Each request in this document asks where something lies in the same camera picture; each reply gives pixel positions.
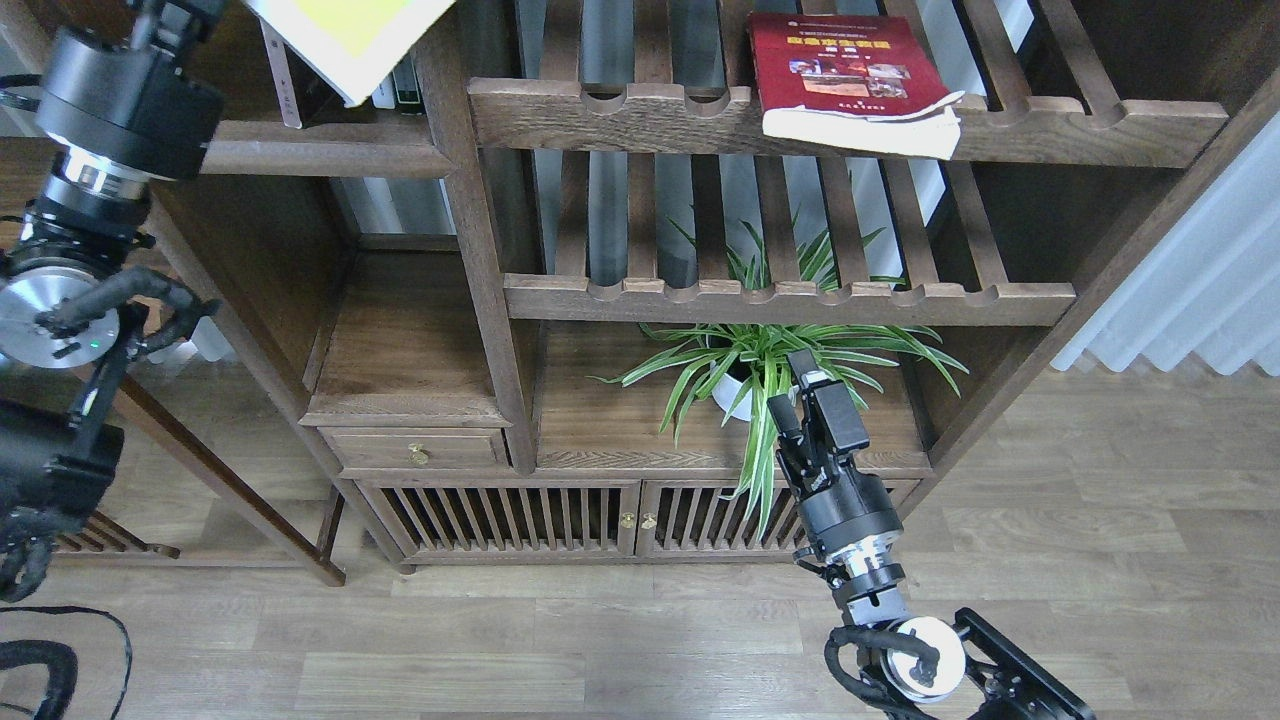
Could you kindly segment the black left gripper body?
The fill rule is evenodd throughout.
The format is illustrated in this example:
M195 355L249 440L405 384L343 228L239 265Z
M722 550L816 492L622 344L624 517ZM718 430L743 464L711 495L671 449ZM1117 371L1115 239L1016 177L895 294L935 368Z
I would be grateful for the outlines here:
M61 143L170 181L196 177L224 108L184 65L224 1L133 1L127 45L64 26L44 73L36 123Z

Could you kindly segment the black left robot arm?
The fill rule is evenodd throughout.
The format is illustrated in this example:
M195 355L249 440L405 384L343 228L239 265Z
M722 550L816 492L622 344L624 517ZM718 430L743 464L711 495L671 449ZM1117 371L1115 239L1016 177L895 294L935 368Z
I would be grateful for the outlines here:
M125 434L108 415L129 365L218 310L127 260L154 246L150 183L196 177L221 119L223 96L186 68L225 8L134 1L125 40L68 26L45 72L3 78L3 102L60 145L3 254L3 356L41 380L88 373L63 410L3 400L5 610L40 588L56 542L84 529L114 482Z

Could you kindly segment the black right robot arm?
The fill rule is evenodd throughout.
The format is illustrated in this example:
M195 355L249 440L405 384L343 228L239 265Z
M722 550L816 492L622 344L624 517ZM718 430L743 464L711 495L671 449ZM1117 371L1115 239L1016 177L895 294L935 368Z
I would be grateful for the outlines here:
M902 523L881 478L859 471L869 443L844 382L814 355L788 355L797 401L774 396L777 460L795 500L808 547L799 566L820 577L844 610L823 655L833 679L891 719L920 719L970 680L983 694L978 719L1092 719L1091 706L970 609L951 621L911 612L892 560Z

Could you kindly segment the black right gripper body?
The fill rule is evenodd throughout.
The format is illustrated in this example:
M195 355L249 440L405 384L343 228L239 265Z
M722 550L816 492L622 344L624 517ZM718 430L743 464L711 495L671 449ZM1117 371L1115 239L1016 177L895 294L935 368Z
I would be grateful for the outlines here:
M815 555L826 565L855 555L887 553L902 534L901 519L882 479L858 470L865 445L828 448L782 439L777 459L799 501L799 514Z

